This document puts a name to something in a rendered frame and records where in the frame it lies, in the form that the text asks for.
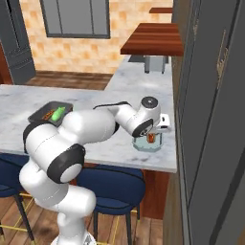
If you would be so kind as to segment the brown wooden shelf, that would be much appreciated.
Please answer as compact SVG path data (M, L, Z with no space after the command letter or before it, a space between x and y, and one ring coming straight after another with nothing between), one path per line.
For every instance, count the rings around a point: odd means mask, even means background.
M182 56L184 48L175 23L141 23L121 48L122 55Z
M172 13L173 8L163 7L163 8L151 8L149 13Z

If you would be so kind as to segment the dark blue bar stool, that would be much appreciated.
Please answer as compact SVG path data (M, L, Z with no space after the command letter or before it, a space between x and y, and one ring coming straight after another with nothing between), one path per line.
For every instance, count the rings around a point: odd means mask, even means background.
M19 181L19 173L28 161L27 155L0 153L0 198L14 197L29 238L32 244L35 244L33 232L24 210L23 198L20 196L23 187Z
M126 220L127 244L133 245L131 235L131 211L137 209L145 196L145 179L140 169L96 165L85 167L77 177L77 185L96 194L93 211L94 238L98 238L99 214L124 215Z

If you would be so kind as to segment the grey metal appliance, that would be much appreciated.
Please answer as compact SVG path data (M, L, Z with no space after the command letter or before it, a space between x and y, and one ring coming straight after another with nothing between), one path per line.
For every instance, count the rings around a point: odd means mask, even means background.
M168 64L168 56L142 56L132 55L129 62L142 63L145 67L145 73L165 72L165 66Z

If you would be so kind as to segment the large black plate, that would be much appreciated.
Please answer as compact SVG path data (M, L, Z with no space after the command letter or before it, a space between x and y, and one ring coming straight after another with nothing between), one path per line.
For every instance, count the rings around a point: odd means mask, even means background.
M60 119L56 122L52 121L51 118L47 120L48 122L52 123L55 126L60 126L62 123L62 120L66 114L71 112L73 110L73 104L64 102L64 101L49 101L48 103L44 104L42 107L40 107L38 110L36 110L34 113L31 114L31 116L28 118L29 122L36 122L39 120L42 120L42 117L48 113L50 110L57 110L58 107L64 107L65 111L63 112Z

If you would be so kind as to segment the tall dark grey cabinet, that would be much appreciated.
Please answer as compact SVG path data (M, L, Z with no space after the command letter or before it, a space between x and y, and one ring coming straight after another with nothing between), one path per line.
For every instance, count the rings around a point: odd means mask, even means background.
M220 84L216 62L228 48ZM245 0L190 0L176 111L183 245L245 227Z

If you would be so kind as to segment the green vegetable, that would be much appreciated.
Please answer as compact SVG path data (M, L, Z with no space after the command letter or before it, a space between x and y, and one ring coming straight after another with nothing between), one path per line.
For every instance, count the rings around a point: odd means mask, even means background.
M58 121L60 119L60 117L62 116L64 111L65 111L64 107L58 107L58 109L52 115L51 120L54 122Z

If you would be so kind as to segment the clear tupperware container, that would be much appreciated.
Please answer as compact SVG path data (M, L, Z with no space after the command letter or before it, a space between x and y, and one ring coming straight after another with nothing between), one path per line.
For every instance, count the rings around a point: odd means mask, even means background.
M132 140L133 146L139 150L144 152L156 152L161 149L163 145L163 136L162 134L155 134L155 142L149 143L147 141L147 134L143 134L141 137L134 138Z

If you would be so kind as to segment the dark grey door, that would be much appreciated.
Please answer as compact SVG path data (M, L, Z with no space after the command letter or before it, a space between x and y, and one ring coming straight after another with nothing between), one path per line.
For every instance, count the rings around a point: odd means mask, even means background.
M12 82L21 85L34 78L33 56L19 0L0 0L0 41Z

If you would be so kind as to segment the grey framed window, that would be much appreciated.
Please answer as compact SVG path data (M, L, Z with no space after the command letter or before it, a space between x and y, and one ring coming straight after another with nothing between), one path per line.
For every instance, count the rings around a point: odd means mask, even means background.
M48 37L110 38L109 0L39 0Z

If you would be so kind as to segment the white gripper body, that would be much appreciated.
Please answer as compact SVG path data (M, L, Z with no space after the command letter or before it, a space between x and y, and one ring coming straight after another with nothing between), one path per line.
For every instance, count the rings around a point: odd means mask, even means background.
M152 129L148 132L148 134L161 134L167 130L166 127L152 127Z

